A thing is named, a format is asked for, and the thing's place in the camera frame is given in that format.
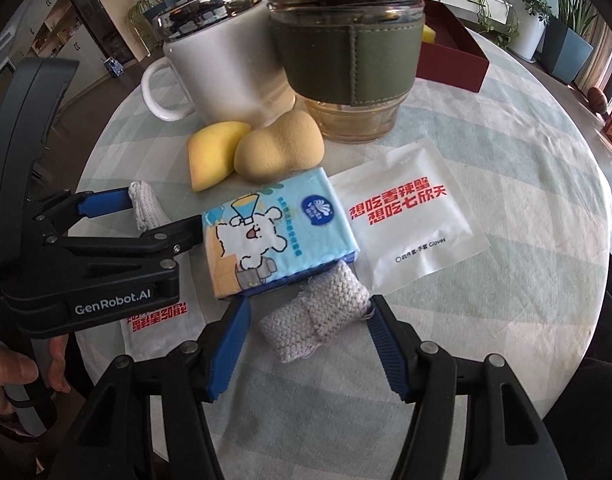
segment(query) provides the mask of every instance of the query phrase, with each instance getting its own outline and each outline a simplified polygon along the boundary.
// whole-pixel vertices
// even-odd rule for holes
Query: red gift box
[[[417,77],[479,92],[490,62],[468,30],[444,4],[425,0],[426,25],[437,36],[422,43]]]

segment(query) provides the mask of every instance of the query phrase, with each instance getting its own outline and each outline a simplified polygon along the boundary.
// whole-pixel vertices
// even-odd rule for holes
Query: light blue tablecloth
[[[610,190],[557,101],[508,54],[477,40],[491,62],[480,93],[417,80],[387,137],[355,146],[326,142],[323,167],[332,175],[422,137],[433,140],[491,247],[387,299],[422,339],[454,355],[505,355],[544,415],[595,329],[608,268]],[[164,105],[184,101],[169,71],[156,74],[151,85]],[[232,176],[192,192],[185,142],[200,126],[195,115],[158,120],[136,89],[104,130],[79,189],[147,180],[172,219],[253,190]],[[137,230],[126,211],[80,222],[71,233],[133,236]],[[191,262],[206,320],[217,319],[225,304],[212,298],[203,248],[191,251]],[[253,301],[253,325],[230,387],[206,408],[225,477],[390,478],[411,407],[388,389],[364,324],[307,360],[280,364],[257,321],[295,294],[285,288]],[[118,323],[77,339],[93,380],[123,352]],[[447,478],[458,475],[463,431],[461,402]],[[161,425],[153,425],[153,434],[165,456]]]

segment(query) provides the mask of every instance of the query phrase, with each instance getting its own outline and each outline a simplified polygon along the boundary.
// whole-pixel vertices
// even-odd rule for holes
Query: glass jar
[[[322,133],[368,142],[393,128],[415,80],[422,0],[268,0],[289,83]]]

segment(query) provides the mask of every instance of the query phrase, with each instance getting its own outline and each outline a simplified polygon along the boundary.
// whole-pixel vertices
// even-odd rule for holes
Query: floor
[[[36,168],[43,179],[32,180],[28,188],[31,197],[59,189],[76,189],[88,156],[108,120],[140,84],[148,65],[162,55],[159,51],[129,66],[121,76],[104,80],[61,110]]]

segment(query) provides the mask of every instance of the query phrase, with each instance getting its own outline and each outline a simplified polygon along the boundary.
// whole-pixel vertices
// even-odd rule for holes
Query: white planter
[[[514,8],[518,11],[518,36],[511,42],[508,48],[522,59],[531,61],[532,56],[535,54],[535,49],[544,34],[546,22],[540,21],[538,16],[531,16],[525,10],[523,3]]]

